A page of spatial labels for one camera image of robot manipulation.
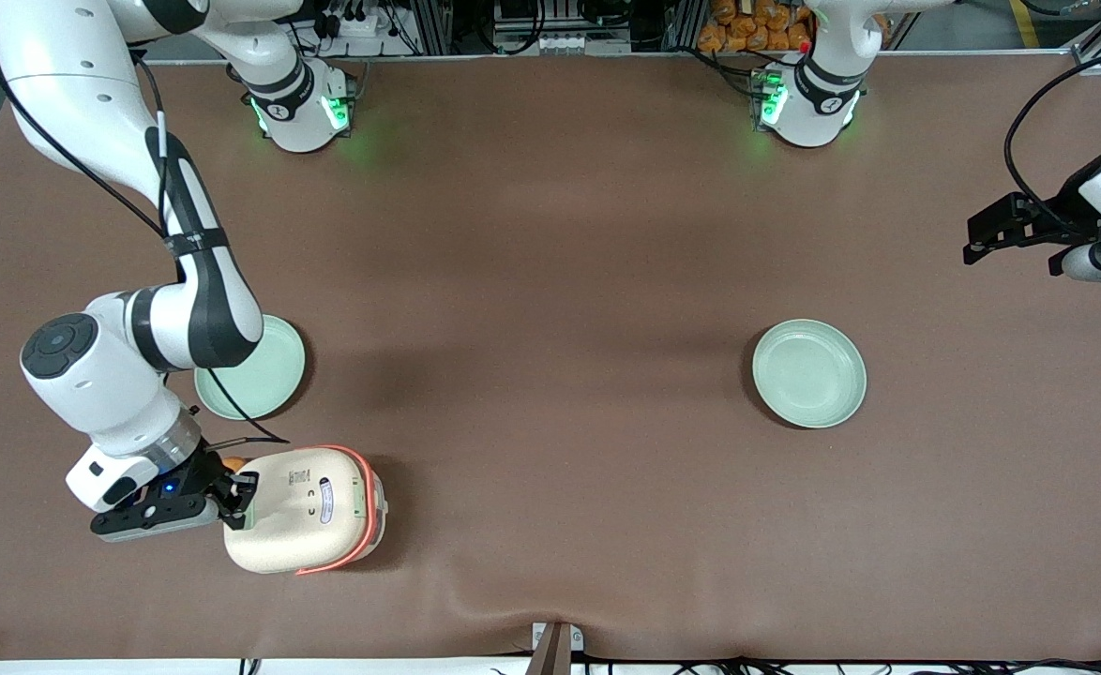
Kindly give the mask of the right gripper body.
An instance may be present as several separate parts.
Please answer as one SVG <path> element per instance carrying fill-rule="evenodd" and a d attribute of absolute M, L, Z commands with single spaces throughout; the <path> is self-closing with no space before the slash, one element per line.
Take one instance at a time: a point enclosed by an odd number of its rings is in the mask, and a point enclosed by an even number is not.
<path fill-rule="evenodd" d="M 148 507 L 154 500 L 174 504 L 212 503 L 220 514 L 233 508 L 233 493 L 217 454 L 198 450 L 168 471 L 144 456 L 110 457 L 92 444 L 70 467 L 66 482 L 80 503 L 98 514 Z"/>

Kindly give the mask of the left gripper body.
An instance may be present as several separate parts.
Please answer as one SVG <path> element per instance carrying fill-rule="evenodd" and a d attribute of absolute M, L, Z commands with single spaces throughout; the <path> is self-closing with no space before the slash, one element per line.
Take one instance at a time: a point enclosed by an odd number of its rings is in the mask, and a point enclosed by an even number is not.
<path fill-rule="evenodd" d="M 1039 215 L 1042 243 L 1062 244 L 1048 258 L 1051 277 L 1101 277 L 1101 155 L 1073 172 L 1056 195 L 1031 193 Z"/>

